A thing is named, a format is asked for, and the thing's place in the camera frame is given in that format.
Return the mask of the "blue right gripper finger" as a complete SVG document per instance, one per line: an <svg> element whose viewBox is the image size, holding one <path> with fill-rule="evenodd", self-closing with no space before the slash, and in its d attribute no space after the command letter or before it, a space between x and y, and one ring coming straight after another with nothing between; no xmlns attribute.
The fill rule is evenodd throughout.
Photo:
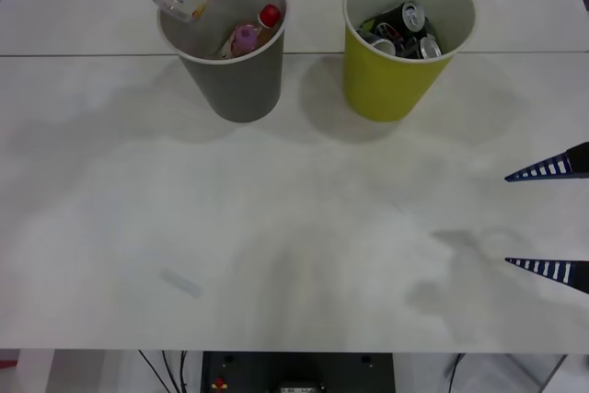
<svg viewBox="0 0 589 393"><path fill-rule="evenodd" d="M504 261L552 282L589 294L589 263L587 260L535 260L507 257Z"/></svg>
<svg viewBox="0 0 589 393"><path fill-rule="evenodd" d="M587 179L589 143L578 144L565 152L519 169L504 178L507 182L547 179Z"/></svg>

